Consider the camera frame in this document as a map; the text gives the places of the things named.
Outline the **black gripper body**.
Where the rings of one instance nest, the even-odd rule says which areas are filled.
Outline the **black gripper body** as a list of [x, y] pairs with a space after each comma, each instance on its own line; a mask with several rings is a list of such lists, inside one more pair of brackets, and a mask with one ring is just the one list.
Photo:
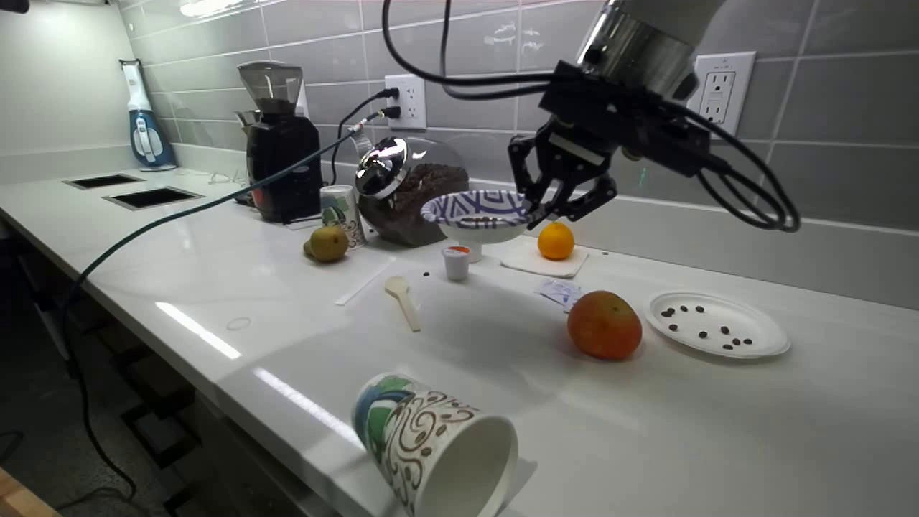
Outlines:
[[571, 64], [554, 66], [539, 109], [548, 112], [545, 142], [592, 166], [605, 165], [615, 149], [686, 178], [716, 165], [709, 133], [683, 107], [608, 86]]

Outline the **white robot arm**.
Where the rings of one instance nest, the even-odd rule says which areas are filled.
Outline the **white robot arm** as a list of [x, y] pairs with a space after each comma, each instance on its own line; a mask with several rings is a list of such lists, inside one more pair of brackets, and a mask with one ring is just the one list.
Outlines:
[[617, 196], [611, 159], [645, 159], [677, 175], [723, 166], [709, 129], [681, 107], [696, 90], [696, 46], [723, 0], [653, 20], [640, 0], [605, 0], [574, 64], [559, 61], [539, 97], [548, 122], [509, 145], [525, 224], [584, 219]]

